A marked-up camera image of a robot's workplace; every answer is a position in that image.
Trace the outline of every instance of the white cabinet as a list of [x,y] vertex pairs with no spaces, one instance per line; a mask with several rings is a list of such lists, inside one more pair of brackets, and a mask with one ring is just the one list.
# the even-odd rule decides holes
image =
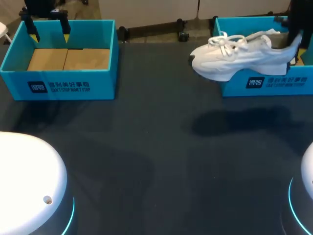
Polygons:
[[99,6],[102,19],[130,28],[194,19],[198,0],[99,0]]

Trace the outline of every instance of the white sneaker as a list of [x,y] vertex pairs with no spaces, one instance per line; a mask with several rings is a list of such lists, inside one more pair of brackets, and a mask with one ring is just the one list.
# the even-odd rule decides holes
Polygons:
[[192,68],[210,80],[227,82],[242,69],[251,69],[264,75],[286,75],[287,63],[293,59],[301,43],[298,34],[289,47],[275,47],[275,38],[286,41],[287,34],[274,29],[248,37],[234,35],[212,37],[207,45],[198,47],[189,56]]

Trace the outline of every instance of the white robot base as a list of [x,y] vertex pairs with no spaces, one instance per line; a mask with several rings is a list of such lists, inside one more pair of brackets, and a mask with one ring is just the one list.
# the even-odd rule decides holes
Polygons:
[[76,234],[65,165],[47,142],[0,132],[0,235]]
[[313,143],[302,158],[301,171],[291,179],[281,222],[286,235],[313,235]]

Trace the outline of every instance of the white wall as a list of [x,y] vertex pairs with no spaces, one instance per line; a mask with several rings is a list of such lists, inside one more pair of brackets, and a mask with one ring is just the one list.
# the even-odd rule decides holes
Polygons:
[[290,0],[200,0],[199,18],[263,15],[287,11]]
[[99,0],[99,6],[102,19],[130,28],[194,19],[198,0]]

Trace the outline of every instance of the logo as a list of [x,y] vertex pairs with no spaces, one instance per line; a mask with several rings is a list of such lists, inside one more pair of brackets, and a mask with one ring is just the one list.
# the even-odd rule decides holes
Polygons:
[[250,77],[246,84],[246,88],[261,88],[264,82],[264,77]]
[[44,82],[28,82],[32,93],[48,93]]

